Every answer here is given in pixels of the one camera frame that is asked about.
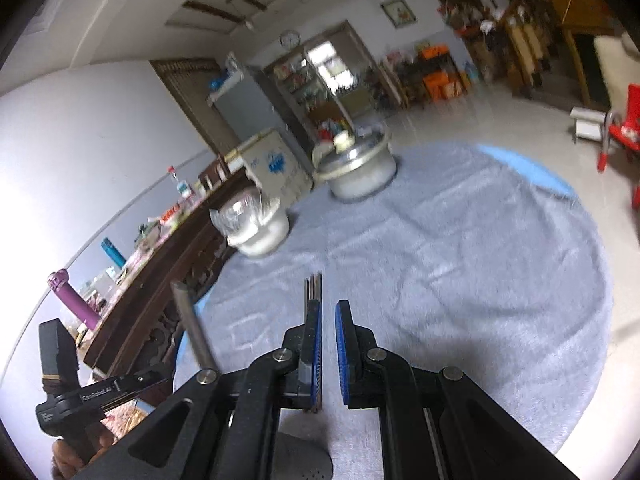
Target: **wall clock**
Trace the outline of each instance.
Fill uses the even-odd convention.
[[[280,35],[280,44],[287,50],[293,50],[300,45],[300,33],[296,30],[285,30]]]

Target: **plastic bottle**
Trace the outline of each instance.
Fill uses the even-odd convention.
[[[90,330],[94,330],[100,321],[100,316],[87,305],[76,290],[69,283],[69,273],[66,269],[52,272],[47,278],[47,283],[60,301],[74,313]]]
[[[480,76],[478,75],[478,70],[476,70],[476,67],[473,66],[468,61],[465,63],[465,72],[466,72],[466,76],[469,78],[469,81],[471,81],[471,84],[475,85],[480,82]]]
[[[124,264],[127,263],[127,261],[124,259],[124,256],[122,256],[120,251],[116,249],[116,247],[111,243],[111,240],[109,240],[108,238],[102,240],[102,242],[100,243],[100,247],[102,247],[104,252],[107,253],[107,256],[113,260],[113,263],[115,263],[121,269],[124,267]]]
[[[175,189],[178,190],[178,193],[180,193],[182,198],[185,200],[190,199],[193,195],[193,189],[191,189],[191,186],[189,186],[188,182],[186,180],[180,180],[178,178],[178,176],[175,174],[175,168],[173,166],[169,167],[167,171],[169,172],[171,178],[175,183]]]

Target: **cardboard box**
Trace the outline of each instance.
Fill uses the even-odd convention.
[[[243,142],[225,157],[232,172],[244,166],[247,176],[270,197],[289,207],[307,195],[313,180],[274,128]]]
[[[493,52],[489,52],[489,49],[483,40],[476,40],[472,43],[468,43],[467,47],[469,54],[471,54],[471,57],[478,68],[478,72],[485,74],[487,72],[485,68],[487,68],[488,72],[494,77],[504,75],[504,68],[500,59]]]

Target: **purple water bottle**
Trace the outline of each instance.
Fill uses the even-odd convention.
[[[60,269],[58,272],[52,272],[47,278],[50,289],[60,298],[60,301],[73,312],[76,317],[82,321],[87,328],[94,330],[100,316],[89,308],[89,305],[80,297],[75,289],[69,283],[69,273],[66,269]]]

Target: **blue printed logo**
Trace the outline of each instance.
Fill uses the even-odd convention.
[[[271,173],[284,173],[284,155],[282,153],[270,153],[267,159]]]

